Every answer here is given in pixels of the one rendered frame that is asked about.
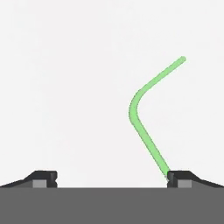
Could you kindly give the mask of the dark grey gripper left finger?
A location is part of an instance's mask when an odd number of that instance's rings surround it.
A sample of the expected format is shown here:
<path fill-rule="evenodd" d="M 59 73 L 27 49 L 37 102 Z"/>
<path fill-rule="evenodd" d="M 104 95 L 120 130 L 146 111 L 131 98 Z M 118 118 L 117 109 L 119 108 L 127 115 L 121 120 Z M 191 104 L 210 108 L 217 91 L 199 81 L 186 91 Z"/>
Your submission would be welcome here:
<path fill-rule="evenodd" d="M 1 185 L 1 188 L 57 188 L 56 171 L 34 171 L 24 179 Z"/>

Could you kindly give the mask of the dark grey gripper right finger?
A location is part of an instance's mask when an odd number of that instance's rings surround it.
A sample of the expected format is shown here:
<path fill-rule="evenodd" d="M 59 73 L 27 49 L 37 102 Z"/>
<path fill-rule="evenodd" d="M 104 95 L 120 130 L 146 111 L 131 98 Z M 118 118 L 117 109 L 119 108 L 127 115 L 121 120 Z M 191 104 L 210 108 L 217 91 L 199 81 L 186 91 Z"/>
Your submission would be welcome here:
<path fill-rule="evenodd" d="M 218 185 L 213 182 L 201 179 L 191 171 L 168 171 L 168 188 L 224 188 L 224 185 Z"/>

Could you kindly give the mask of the green bent straw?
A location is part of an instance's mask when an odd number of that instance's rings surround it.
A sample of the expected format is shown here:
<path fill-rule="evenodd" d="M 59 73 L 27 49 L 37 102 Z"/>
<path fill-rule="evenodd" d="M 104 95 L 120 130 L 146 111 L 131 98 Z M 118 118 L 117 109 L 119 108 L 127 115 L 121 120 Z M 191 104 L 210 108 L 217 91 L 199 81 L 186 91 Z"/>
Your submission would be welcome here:
<path fill-rule="evenodd" d="M 139 115 L 138 115 L 138 105 L 143 96 L 152 89 L 156 84 L 158 84 L 163 78 L 165 78 L 168 74 L 172 71 L 177 69 L 186 61 L 185 56 L 181 56 L 172 62 L 166 69 L 160 72 L 157 76 L 151 79 L 148 83 L 146 83 L 143 87 L 141 87 L 133 96 L 130 105 L 129 105 L 129 121 L 133 125 L 135 131 L 140 136 L 143 144 L 145 145 L 148 152 L 151 154 L 152 158 L 154 159 L 158 169 L 162 172 L 165 178 L 167 178 L 167 173 L 170 170 L 170 167 L 165 162 L 165 159 L 161 155 L 159 149 L 154 144 L 152 138 L 150 137 L 149 133 L 147 132 L 146 128 L 144 127 L 143 123 L 141 122 Z"/>

